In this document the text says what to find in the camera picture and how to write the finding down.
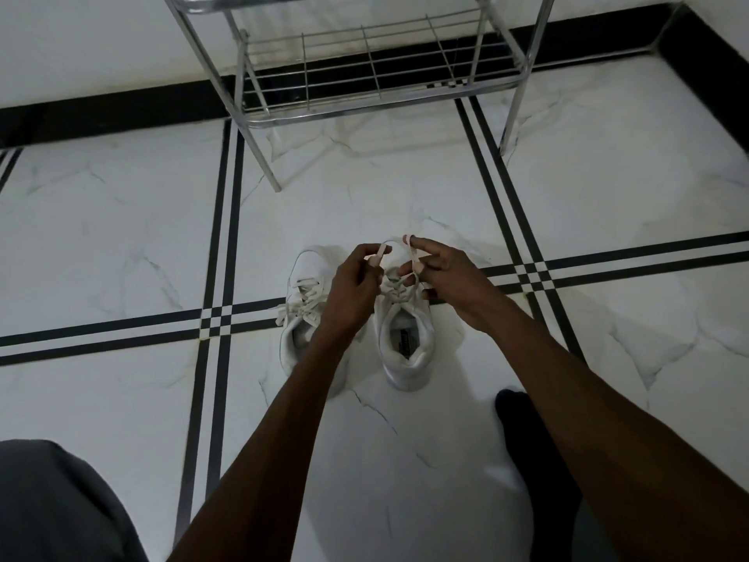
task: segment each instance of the foot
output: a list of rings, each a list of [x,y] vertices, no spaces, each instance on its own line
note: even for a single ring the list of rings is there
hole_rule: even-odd
[[[533,507],[530,560],[569,560],[580,489],[526,393],[501,390],[494,409]]]

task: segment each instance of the marble floor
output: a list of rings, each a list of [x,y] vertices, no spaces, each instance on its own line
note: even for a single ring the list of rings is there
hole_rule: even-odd
[[[624,396],[749,489],[749,160],[657,57],[512,93],[288,126],[213,121],[0,152],[0,438],[107,479],[164,560],[285,377],[273,308],[305,245],[465,249]],[[526,560],[501,352],[432,307],[431,382],[372,326],[323,413],[294,560]]]

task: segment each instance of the white marble floor tile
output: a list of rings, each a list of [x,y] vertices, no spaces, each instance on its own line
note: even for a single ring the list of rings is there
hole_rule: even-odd
[[[749,489],[749,263],[559,290],[588,364]]]
[[[294,560],[527,560],[530,503],[493,411],[497,392],[520,383],[452,308],[432,314],[432,378],[416,393],[385,380],[371,323],[353,343],[315,441]],[[286,379],[280,332],[232,340],[222,470]]]
[[[286,295],[306,245],[407,232],[459,246],[480,266],[511,262],[452,101],[257,133],[283,191],[245,153],[234,300]]]
[[[172,550],[197,344],[7,366],[0,440],[52,440],[94,467],[152,562]]]
[[[479,98],[499,141],[511,92]],[[747,229],[749,160],[658,57],[534,73],[504,156],[547,259]]]
[[[0,336],[199,308],[222,121],[26,148],[0,194]]]

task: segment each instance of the white shoelace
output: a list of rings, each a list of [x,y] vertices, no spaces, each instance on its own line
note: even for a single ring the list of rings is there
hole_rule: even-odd
[[[322,314],[321,304],[327,300],[327,293],[323,292],[323,284],[315,278],[297,280],[294,284],[296,292],[289,296],[285,303],[277,306],[279,316],[276,325],[284,325],[297,317],[301,317],[310,325],[317,327]]]
[[[380,244],[378,253],[369,259],[369,264],[372,266],[379,266],[382,261],[382,257],[385,253],[385,247],[388,243],[397,243],[403,248],[410,250],[411,262],[414,265],[414,269],[421,271],[423,265],[417,257],[417,250],[411,246],[412,235],[406,236],[406,244],[403,244],[399,238],[391,238]],[[405,284],[406,280],[413,276],[416,282],[410,286]],[[419,275],[416,272],[411,272],[405,276],[398,275],[398,267],[388,268],[382,276],[382,283],[380,283],[380,292],[390,299],[393,303],[405,303],[413,300],[417,292],[419,285]]]

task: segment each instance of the metal shoe rack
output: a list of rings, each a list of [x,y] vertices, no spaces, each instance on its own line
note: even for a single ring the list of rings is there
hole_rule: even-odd
[[[477,8],[462,12],[276,39],[251,37],[232,13],[288,1],[293,0],[165,0],[276,192],[281,187],[251,128],[515,87],[502,134],[504,153],[554,3],[541,1],[526,52],[492,0],[476,0]],[[237,43],[234,95],[190,21],[190,14],[215,12],[223,13]]]

